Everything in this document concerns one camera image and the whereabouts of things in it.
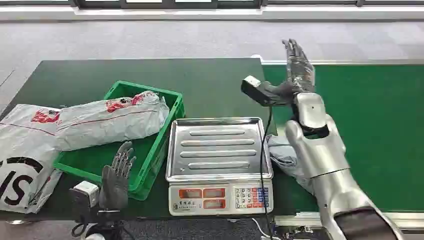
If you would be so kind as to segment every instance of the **black cable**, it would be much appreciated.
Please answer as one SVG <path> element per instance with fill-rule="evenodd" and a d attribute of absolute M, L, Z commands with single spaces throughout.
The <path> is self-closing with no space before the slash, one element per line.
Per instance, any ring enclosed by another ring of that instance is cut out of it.
<path fill-rule="evenodd" d="M 260 183 L 262 185 L 262 193 L 263 193 L 262 194 L 263 208 L 265 209 L 266 226 L 268 227 L 268 231 L 269 231 L 269 240 L 273 240 L 273 231 L 272 231 L 272 228 L 271 228 L 270 221 L 268 219 L 267 203 L 265 201 L 265 187 L 264 187 L 264 177 L 262 176 L 262 174 L 263 174 L 262 163 L 263 163 L 263 155 L 264 155 L 265 138 L 267 137 L 268 128 L 271 125 L 271 119 L 272 119 L 272 117 L 273 117 L 273 107 L 270 106 L 269 107 L 268 122 L 266 123 L 265 133 L 263 134 L 262 144 L 260 146 L 260 167 L 259 167 L 259 171 L 260 171 Z"/>
<path fill-rule="evenodd" d="M 130 231 L 128 231 L 128 229 L 126 229 L 124 226 L 122 227 L 122 230 L 124 232 L 126 232 L 126 234 L 131 238 L 131 240 L 136 240 L 136 238 L 134 237 L 134 235 Z"/>
<path fill-rule="evenodd" d="M 78 233 L 75 233 L 75 231 L 79 228 L 82 227 L 81 231 Z M 84 217 L 81 217 L 81 223 L 78 223 L 76 226 L 74 226 L 72 228 L 72 231 L 70 231 L 70 234 L 72 235 L 72 237 L 77 238 L 79 236 L 81 236 L 87 229 L 88 223 L 84 220 Z"/>

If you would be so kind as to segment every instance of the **green tabletop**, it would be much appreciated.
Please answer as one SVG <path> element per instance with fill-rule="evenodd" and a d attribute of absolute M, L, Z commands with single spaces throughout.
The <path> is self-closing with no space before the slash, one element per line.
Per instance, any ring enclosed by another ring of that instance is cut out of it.
<path fill-rule="evenodd" d="M 337 124 L 351 172 L 383 212 L 422 212 L 424 192 L 424 65 L 314 64 L 316 91 Z M 284 65 L 264 65 L 277 84 Z M 274 108 L 277 128 L 291 117 Z M 318 211 L 299 185 L 289 184 L 298 212 Z"/>
<path fill-rule="evenodd" d="M 43 61 L 3 115 L 20 103 L 61 108 L 101 100 L 114 82 L 124 80 L 182 93 L 187 118 L 261 117 L 266 121 L 268 110 L 240 90 L 242 79 L 248 75 L 264 80 L 258 59 Z M 270 132 L 276 133 L 274 124 Z M 171 217 L 165 165 L 162 165 L 148 198 L 145 201 L 130 200 L 124 210 L 125 218 Z M 37 215 L 26 217 L 70 219 L 72 209 L 68 189 L 79 181 L 81 179 L 63 174 L 42 210 Z M 276 215 L 295 214 L 290 194 L 285 190 L 290 182 L 289 177 L 275 170 L 273 187 L 278 190 L 274 191 L 276 204 L 273 213 Z M 0 219 L 16 217 L 16 213 L 0 214 Z"/>
<path fill-rule="evenodd" d="M 316 65 L 317 91 L 337 123 L 347 147 L 351 171 L 362 189 L 384 212 L 424 211 L 421 192 L 424 148 L 424 65 Z M 268 118 L 240 91 L 241 80 L 253 75 L 277 84 L 285 66 L 258 59 L 149 59 L 43 61 L 6 111 L 19 103 L 60 108 L 102 99 L 117 80 L 173 90 L 183 94 L 188 118 L 258 116 Z M 281 129 L 291 117 L 275 107 Z M 313 196 L 274 166 L 276 216 L 317 211 Z M 39 214 L 28 218 L 70 219 L 67 189 L 80 179 L 64 174 Z M 165 164 L 145 201 L 130 200 L 127 218 L 169 218 Z M 0 219 L 22 218 L 1 212 Z"/>

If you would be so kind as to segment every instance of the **stainless steel tray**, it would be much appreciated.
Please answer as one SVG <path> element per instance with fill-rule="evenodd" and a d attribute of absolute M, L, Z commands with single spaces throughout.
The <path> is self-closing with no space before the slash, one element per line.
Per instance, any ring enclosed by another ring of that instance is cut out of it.
<path fill-rule="evenodd" d="M 260 179 L 264 126 L 259 117 L 187 118 L 173 121 L 166 180 L 221 181 Z M 268 147 L 263 178 L 271 179 Z"/>

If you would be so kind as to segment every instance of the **scale keypad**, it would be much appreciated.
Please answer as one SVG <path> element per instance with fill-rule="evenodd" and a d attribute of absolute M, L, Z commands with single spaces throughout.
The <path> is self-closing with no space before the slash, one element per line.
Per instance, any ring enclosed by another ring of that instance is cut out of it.
<path fill-rule="evenodd" d="M 237 187 L 235 191 L 235 208 L 236 209 L 250 209 L 250 208 L 263 208 L 264 204 L 269 207 L 269 191 L 268 187 Z"/>

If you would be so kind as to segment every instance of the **plastic mailer bag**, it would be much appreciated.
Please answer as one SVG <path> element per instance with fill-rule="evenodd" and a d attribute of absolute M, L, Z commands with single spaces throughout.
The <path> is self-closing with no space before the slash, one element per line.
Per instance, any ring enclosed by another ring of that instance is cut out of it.
<path fill-rule="evenodd" d="M 55 147 L 72 151 L 142 139 L 158 133 L 169 112 L 165 98 L 152 91 L 62 108 Z"/>
<path fill-rule="evenodd" d="M 55 189 L 59 111 L 18 104 L 0 121 L 0 210 L 37 213 Z"/>

